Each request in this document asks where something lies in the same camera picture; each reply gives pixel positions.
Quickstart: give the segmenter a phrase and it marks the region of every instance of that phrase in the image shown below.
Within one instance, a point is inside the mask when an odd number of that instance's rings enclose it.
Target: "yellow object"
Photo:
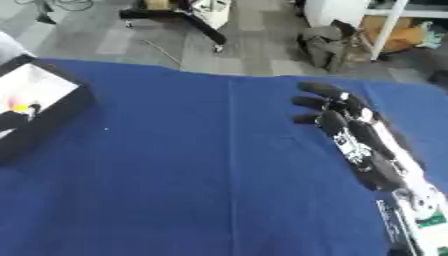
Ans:
[[[28,105],[25,105],[25,104],[15,105],[13,107],[13,110],[16,111],[16,112],[26,111],[26,110],[28,110]]]

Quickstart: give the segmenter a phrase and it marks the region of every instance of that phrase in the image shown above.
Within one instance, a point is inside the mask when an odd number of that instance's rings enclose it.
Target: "robotic hand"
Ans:
[[[403,136],[353,94],[328,84],[303,82],[320,97],[296,96],[293,104],[318,111],[294,117],[314,124],[344,155],[366,188],[376,191],[392,243],[390,255],[448,255],[448,202],[424,177],[424,166]]]

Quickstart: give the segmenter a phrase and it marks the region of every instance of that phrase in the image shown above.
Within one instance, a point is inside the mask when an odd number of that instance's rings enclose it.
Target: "black metal stand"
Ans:
[[[126,26],[130,28],[132,28],[130,20],[160,18],[182,18],[186,20],[215,42],[215,52],[221,52],[227,42],[227,38],[223,34],[194,15],[189,0],[179,0],[177,8],[173,10],[148,10],[144,0],[137,0],[130,9],[120,11],[120,19],[125,20]]]

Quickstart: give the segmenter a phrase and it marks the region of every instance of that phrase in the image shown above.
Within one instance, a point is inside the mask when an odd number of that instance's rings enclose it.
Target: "floor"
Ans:
[[[84,12],[56,8],[58,22],[35,22],[33,5],[0,1],[0,30],[42,57],[161,65],[191,72],[231,75],[328,75],[308,64],[295,45],[295,36],[307,26],[286,0],[234,0],[230,22],[221,29],[229,43],[224,52],[212,52],[212,43],[182,21],[139,20],[134,29],[118,19],[118,10],[132,0],[95,0]],[[177,61],[163,54],[163,47]],[[437,51],[413,50],[389,62],[345,68],[337,76],[426,83],[433,70],[448,64],[448,43]]]

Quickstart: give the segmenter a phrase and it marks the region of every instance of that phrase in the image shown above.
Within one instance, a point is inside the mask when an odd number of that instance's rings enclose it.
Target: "cardboard box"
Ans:
[[[0,164],[36,146],[92,104],[88,86],[28,55],[0,66]]]
[[[169,10],[170,0],[145,0],[148,10]]]

